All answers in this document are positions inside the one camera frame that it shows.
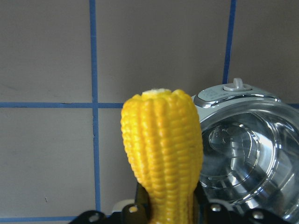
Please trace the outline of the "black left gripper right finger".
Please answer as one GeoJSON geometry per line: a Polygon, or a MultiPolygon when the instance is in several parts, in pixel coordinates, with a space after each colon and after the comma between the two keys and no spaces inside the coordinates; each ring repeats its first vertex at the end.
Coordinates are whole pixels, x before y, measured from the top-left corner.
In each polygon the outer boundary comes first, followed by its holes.
{"type": "Polygon", "coordinates": [[[240,215],[222,202],[199,206],[199,224],[285,224],[279,216],[264,210],[251,209],[240,215]]]}

